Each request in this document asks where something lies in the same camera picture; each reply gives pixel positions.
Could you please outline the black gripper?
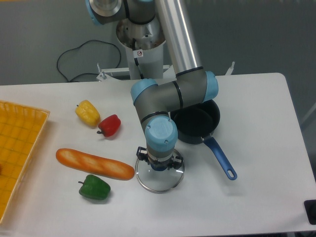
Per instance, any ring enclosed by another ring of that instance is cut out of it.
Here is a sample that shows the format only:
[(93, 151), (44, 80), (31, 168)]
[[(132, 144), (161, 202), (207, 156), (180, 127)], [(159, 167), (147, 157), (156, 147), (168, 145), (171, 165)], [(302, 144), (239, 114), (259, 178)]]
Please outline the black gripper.
[(179, 169), (183, 165), (182, 156), (170, 155), (165, 158), (151, 157), (147, 153), (147, 149), (138, 147), (136, 156), (139, 161), (146, 162), (153, 170)]

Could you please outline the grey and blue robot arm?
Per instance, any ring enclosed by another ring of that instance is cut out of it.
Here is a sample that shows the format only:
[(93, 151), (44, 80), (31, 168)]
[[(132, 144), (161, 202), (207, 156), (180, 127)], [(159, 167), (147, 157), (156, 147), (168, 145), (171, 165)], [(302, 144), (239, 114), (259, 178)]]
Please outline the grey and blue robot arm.
[(116, 35), (126, 48), (131, 89), (146, 138), (139, 155), (154, 170), (179, 168), (173, 160), (177, 127), (169, 113), (217, 96), (213, 73), (204, 70), (182, 0), (88, 0), (96, 24), (117, 22)]

